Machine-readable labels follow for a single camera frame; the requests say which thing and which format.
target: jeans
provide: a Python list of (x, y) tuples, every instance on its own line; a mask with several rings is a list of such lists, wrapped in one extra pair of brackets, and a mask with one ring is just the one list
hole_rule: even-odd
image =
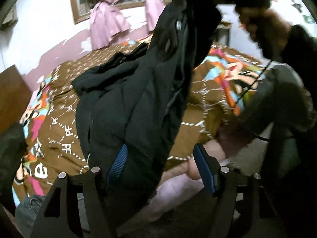
[[(15, 210), (15, 219), (19, 231), (24, 238), (30, 238), (35, 219), (39, 213), (40, 207), (44, 202), (45, 196), (33, 195), (26, 197)], [(84, 238), (90, 237), (89, 225), (86, 216), (85, 202), (83, 193), (77, 194), (80, 224)]]

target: bedsheet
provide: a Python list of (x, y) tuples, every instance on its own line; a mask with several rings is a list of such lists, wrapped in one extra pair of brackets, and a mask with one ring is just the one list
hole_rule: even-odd
[[(25, 196), (46, 195), (60, 172), (77, 175), (88, 170), (77, 136), (78, 96), (71, 82), (116, 52), (129, 53), (137, 46), (138, 42), (129, 42), (93, 51), (75, 62), (67, 61), (41, 83), (36, 100), (21, 120), (29, 146), (12, 187), (16, 205)], [(261, 69), (261, 63), (250, 56), (218, 44), (211, 47), (194, 69), (187, 109), (165, 170), (188, 160), (194, 144), (212, 139), (222, 122), (243, 110), (256, 85), (233, 108), (235, 101)]]

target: hand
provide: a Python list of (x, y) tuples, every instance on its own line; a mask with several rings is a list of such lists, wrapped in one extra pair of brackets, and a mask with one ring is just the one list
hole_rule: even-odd
[(235, 7), (235, 11), (240, 14), (240, 22), (245, 24), (250, 39), (262, 49), (263, 56), (276, 60), (272, 57), (279, 57), (286, 47), (291, 25), (272, 9)]

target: curtain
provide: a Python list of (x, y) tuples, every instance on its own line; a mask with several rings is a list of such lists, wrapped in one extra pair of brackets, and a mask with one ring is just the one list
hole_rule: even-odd
[(165, 5), (161, 0), (145, 0), (145, 15), (149, 32), (154, 30), (164, 8)]
[(100, 49), (109, 45), (120, 32), (130, 28), (126, 18), (113, 5), (119, 0), (101, 0), (95, 5), (90, 16), (92, 49)]

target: jacket sleeve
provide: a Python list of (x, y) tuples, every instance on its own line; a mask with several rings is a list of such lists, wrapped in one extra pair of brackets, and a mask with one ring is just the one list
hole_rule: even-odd
[(299, 25), (291, 29), (289, 41), (281, 54), (283, 62), (291, 66), (301, 77), (310, 92), (314, 107), (317, 105), (317, 43)]

